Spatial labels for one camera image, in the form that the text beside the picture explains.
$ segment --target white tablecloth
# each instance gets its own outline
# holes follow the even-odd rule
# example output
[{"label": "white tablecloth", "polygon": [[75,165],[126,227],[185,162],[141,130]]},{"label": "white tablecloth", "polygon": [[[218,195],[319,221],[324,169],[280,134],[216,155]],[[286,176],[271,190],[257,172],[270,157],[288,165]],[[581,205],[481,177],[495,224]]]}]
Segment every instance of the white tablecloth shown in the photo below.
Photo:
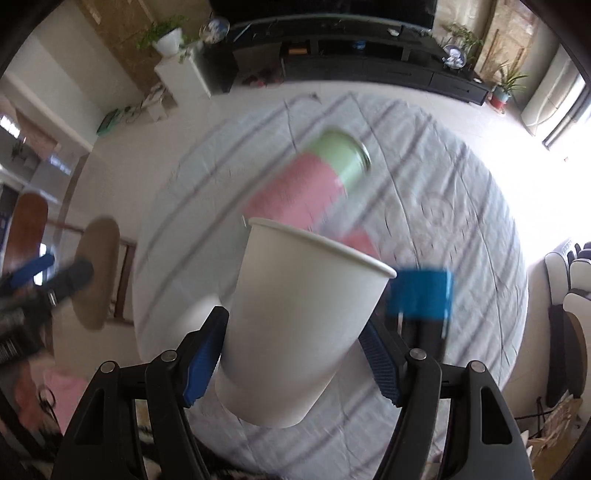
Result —
[{"label": "white tablecloth", "polygon": [[[394,268],[452,270],[445,360],[464,366],[480,359],[503,387],[521,344],[527,276],[500,190],[468,146],[420,108],[352,93],[262,108],[221,125],[180,161],[138,243],[133,299],[140,355],[149,361],[175,348],[175,320],[203,296],[217,294],[231,308],[248,237],[241,209],[335,125],[367,146],[372,169],[317,231],[339,236],[363,227]],[[308,416],[289,429],[240,421],[219,404],[212,385],[188,413],[200,440],[244,468],[290,479],[371,478],[398,418],[357,343]],[[440,410],[433,455],[444,444],[445,403]]]}]

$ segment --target tv stand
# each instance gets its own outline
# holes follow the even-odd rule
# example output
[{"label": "tv stand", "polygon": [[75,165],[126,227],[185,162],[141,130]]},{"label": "tv stand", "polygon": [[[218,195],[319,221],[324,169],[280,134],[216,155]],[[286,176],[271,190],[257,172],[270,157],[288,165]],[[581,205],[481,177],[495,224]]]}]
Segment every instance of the tv stand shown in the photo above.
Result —
[{"label": "tv stand", "polygon": [[280,43],[286,81],[348,80],[379,82],[440,93],[482,105],[489,87],[468,69],[450,70],[435,39],[403,25],[310,15],[253,22],[230,29],[226,39],[204,55],[216,64],[228,92],[238,72],[233,52]]}]

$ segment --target pink can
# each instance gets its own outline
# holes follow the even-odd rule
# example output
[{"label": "pink can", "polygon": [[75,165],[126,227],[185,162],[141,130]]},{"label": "pink can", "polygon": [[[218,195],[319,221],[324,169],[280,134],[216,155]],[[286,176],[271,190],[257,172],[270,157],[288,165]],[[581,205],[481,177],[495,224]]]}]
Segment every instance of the pink can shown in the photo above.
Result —
[{"label": "pink can", "polygon": [[361,143],[340,130],[327,130],[251,199],[244,217],[311,230],[370,165]]}]

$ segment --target drawer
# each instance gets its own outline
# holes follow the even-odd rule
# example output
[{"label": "drawer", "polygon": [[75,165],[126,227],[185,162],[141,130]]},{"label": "drawer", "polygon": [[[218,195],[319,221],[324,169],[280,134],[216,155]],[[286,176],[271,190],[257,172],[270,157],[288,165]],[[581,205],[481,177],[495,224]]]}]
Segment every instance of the drawer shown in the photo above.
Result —
[{"label": "drawer", "polygon": [[365,80],[363,59],[356,57],[334,57],[329,60],[331,80]]},{"label": "drawer", "polygon": [[330,65],[319,57],[284,57],[286,80],[330,80]]},{"label": "drawer", "polygon": [[467,102],[474,102],[482,105],[488,93],[486,88],[481,83],[470,82],[469,80],[461,80],[440,75],[438,73],[433,74],[431,83],[429,86],[443,95],[449,95],[452,97],[465,100]]},{"label": "drawer", "polygon": [[395,85],[428,86],[433,73],[403,61],[366,59],[364,73],[368,80]]}]

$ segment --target television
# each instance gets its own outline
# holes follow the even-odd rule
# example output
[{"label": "television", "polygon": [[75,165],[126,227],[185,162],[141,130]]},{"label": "television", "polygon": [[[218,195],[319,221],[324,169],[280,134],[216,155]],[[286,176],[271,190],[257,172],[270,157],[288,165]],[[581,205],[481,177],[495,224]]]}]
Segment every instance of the television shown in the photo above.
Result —
[{"label": "television", "polygon": [[231,24],[295,15],[376,18],[422,29],[433,28],[437,0],[210,0],[216,15]]}]

